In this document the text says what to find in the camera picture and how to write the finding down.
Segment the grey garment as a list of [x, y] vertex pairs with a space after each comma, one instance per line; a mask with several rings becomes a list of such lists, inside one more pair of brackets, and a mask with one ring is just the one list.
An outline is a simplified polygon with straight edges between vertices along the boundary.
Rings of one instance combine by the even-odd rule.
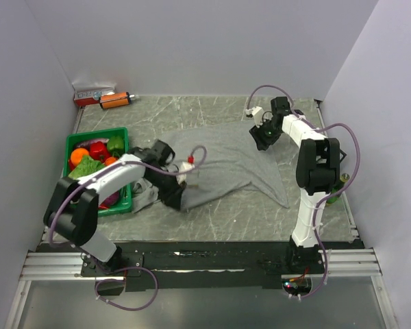
[[288, 207], [286, 189], [271, 150], [258, 151], [249, 134], [252, 124], [238, 121], [166, 132], [160, 138], [175, 151], [175, 164], [187, 159], [192, 149], [207, 149], [205, 163], [197, 170], [198, 189], [182, 194], [181, 210], [189, 210], [233, 191], [260, 191], [280, 206]]

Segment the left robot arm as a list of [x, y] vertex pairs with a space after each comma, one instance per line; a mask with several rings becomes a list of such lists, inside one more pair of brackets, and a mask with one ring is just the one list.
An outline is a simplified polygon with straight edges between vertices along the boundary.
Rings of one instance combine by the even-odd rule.
[[177, 181], [177, 173], [164, 170], [174, 157], [173, 149], [157, 140], [152, 147], [136, 148], [93, 174], [79, 179], [61, 178], [44, 215], [50, 246], [57, 245], [53, 235], [59, 234], [95, 258], [105, 275], [118, 273], [122, 250], [97, 231], [99, 206], [124, 186], [144, 178], [157, 188], [158, 199], [165, 206], [180, 210], [184, 187]]

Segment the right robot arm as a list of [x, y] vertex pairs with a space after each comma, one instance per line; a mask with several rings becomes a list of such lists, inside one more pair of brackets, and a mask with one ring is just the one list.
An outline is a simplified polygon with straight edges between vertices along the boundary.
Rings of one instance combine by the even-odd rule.
[[259, 151], [266, 151], [287, 135], [299, 148], [295, 177], [300, 188], [297, 223], [286, 251], [286, 265], [293, 273], [321, 261], [319, 227], [325, 203], [340, 177], [340, 143], [318, 132], [286, 97], [271, 100], [269, 111], [256, 106], [245, 109], [252, 118], [249, 130]]

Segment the green plastic crate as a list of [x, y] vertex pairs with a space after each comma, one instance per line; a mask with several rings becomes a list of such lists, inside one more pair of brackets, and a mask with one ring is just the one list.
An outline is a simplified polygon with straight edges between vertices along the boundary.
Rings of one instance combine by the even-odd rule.
[[[64, 151], [64, 167], [62, 175], [68, 175], [71, 172], [69, 167], [69, 158], [74, 150], [74, 147], [80, 142], [90, 141], [92, 139], [111, 138], [113, 136], [121, 136], [124, 142], [124, 152], [129, 151], [129, 136], [126, 127], [116, 127], [106, 130], [95, 130], [92, 132], [81, 132], [77, 134], [71, 134], [66, 137], [65, 151]], [[130, 212], [132, 210], [132, 190], [131, 186], [127, 184], [120, 190], [119, 200], [113, 206], [100, 209], [99, 216], [111, 216]]]

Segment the purple cabbage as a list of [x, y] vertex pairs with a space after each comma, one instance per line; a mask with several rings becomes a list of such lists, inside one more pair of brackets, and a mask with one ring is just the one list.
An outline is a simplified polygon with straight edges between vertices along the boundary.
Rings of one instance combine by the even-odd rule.
[[113, 193], [111, 196], [109, 196], [107, 199], [105, 199], [103, 201], [103, 204], [107, 207], [111, 207], [115, 205], [119, 199], [120, 199], [120, 191], [117, 191]]

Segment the green bell pepper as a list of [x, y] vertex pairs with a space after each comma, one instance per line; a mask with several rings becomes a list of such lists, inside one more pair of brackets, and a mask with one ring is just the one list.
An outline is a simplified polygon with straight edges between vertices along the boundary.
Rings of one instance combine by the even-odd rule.
[[125, 142], [122, 136], [113, 136], [107, 142], [107, 150], [116, 158], [119, 158], [125, 153]]

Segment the red bell pepper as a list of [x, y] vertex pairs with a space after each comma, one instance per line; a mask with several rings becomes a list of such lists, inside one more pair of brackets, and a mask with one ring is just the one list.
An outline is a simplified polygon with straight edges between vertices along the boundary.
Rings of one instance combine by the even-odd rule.
[[101, 141], [90, 145], [89, 155], [93, 160], [98, 160], [102, 163], [104, 163], [111, 156], [106, 145]]

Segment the green lettuce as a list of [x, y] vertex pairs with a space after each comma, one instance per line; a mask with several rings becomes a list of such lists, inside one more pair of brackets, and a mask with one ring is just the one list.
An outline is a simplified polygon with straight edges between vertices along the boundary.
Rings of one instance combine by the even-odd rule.
[[68, 176], [77, 180], [81, 177], [92, 175], [104, 167], [105, 165], [102, 162], [94, 160], [90, 156], [83, 156], [80, 163], [68, 174]]

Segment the purple eggplant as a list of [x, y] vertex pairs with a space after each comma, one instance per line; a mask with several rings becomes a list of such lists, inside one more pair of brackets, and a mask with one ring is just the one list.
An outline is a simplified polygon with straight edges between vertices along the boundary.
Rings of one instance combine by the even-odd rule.
[[86, 148], [86, 149], [88, 149], [92, 144], [101, 142], [101, 143], [106, 145], [108, 143], [108, 141], [109, 141], [108, 138], [92, 138], [92, 139], [89, 139], [89, 140], [86, 140], [86, 141], [81, 141], [81, 142], [76, 143], [74, 145], [74, 148], [75, 149], [77, 149], [77, 148]]

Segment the orange fruit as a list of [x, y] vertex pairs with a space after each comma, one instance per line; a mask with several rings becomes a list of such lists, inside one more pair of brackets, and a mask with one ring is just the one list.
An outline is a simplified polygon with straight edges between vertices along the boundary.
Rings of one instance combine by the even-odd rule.
[[82, 161], [82, 158], [88, 155], [89, 155], [89, 151], [85, 148], [80, 147], [80, 148], [74, 149], [71, 152], [70, 161], [73, 164], [73, 166], [76, 167]]

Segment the orange cylinder tool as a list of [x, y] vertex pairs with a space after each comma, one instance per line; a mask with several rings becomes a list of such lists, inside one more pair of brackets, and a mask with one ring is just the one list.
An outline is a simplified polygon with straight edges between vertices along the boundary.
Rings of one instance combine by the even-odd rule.
[[99, 105], [103, 110], [128, 106], [137, 100], [137, 96], [129, 92], [103, 95], [99, 98]]

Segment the red white box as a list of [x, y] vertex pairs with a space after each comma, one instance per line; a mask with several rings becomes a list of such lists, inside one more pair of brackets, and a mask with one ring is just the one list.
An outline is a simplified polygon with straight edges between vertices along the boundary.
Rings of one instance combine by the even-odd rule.
[[115, 89], [112, 87], [98, 88], [92, 90], [76, 91], [73, 101], [78, 108], [99, 103], [99, 99], [105, 95], [112, 95]]

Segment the black square frame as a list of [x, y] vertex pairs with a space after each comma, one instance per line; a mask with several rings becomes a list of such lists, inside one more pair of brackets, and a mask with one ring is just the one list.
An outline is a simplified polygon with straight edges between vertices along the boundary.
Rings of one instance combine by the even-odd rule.
[[339, 158], [339, 163], [341, 164], [343, 160], [347, 157], [347, 153], [340, 149], [340, 158]]

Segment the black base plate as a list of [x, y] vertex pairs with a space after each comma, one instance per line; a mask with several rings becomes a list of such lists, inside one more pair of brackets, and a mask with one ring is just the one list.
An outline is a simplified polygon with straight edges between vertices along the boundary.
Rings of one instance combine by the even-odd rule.
[[122, 264], [110, 271], [83, 252], [82, 276], [110, 277], [125, 284], [127, 292], [148, 289], [261, 287], [280, 289], [285, 275], [319, 275], [325, 261], [304, 269], [287, 266], [289, 242], [133, 242], [119, 243]]

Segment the aluminium rail frame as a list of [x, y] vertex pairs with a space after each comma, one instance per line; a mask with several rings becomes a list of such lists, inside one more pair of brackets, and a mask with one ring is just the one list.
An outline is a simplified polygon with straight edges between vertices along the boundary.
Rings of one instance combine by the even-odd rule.
[[278, 242], [133, 242], [116, 271], [46, 245], [28, 253], [7, 328], [397, 328], [372, 249], [330, 245], [290, 271]]

